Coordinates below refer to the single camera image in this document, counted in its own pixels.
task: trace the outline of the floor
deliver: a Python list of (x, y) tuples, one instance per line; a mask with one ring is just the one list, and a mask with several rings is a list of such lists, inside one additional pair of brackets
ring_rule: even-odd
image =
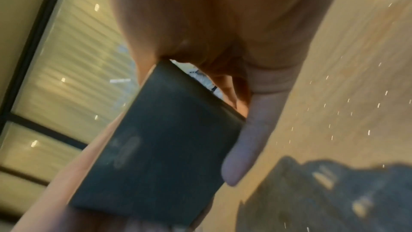
[(267, 148), (236, 188), (219, 190), (199, 231), (240, 231), (239, 205), (283, 156), (354, 169), (411, 164), (411, 43), (411, 0), (335, 0)]

